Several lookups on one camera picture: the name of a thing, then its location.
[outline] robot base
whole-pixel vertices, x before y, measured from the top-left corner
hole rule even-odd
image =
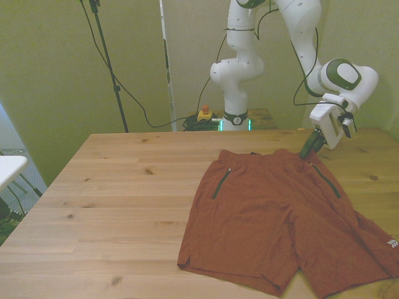
[[[223,131],[251,131],[251,122],[250,119],[246,119],[242,124],[235,126],[229,120],[223,118],[221,120],[223,122],[222,130]]]

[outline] logo on shorts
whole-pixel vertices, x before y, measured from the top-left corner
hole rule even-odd
[[[392,248],[395,248],[396,246],[399,246],[398,241],[396,240],[391,240],[388,242],[389,245],[392,245]]]

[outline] wall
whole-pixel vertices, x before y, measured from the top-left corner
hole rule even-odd
[[[159,0],[101,0],[99,17],[115,75],[152,123],[169,122]],[[0,36],[0,101],[47,185],[91,133],[124,132],[79,1],[1,1]],[[130,131],[153,131],[121,97]]]
[[[321,1],[320,36],[323,35],[329,2]],[[177,117],[196,110],[201,90],[209,78],[209,69],[226,35],[224,29],[227,27],[229,4],[230,0],[163,0]],[[259,11],[258,20],[268,9]],[[294,107],[292,97],[302,81],[302,72],[279,12],[262,21],[260,36],[261,40],[255,44],[257,53],[265,62],[264,75],[240,86],[248,93],[249,108],[267,108],[279,128],[297,128],[304,108]],[[235,56],[236,53],[224,44],[220,59]],[[301,90],[297,101],[306,100],[307,94]],[[224,107],[223,93],[213,82],[208,84],[200,106],[205,103],[210,104],[213,110]]]
[[[356,124],[382,128],[399,141],[398,32],[397,0],[331,1],[320,60],[342,57],[378,72],[377,88],[356,114]]]

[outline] shorts waistband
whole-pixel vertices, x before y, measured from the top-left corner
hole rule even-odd
[[[236,165],[258,164],[269,166],[281,165],[290,161],[297,161],[299,163],[312,162],[315,164],[320,162],[315,152],[311,152],[305,159],[302,159],[299,153],[291,153],[284,148],[276,150],[273,154],[236,154],[222,149],[218,160]]]

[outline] red shorts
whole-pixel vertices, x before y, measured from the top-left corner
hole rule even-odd
[[[300,268],[319,298],[399,277],[399,245],[354,211],[312,153],[222,150],[196,192],[182,270],[281,296]]]

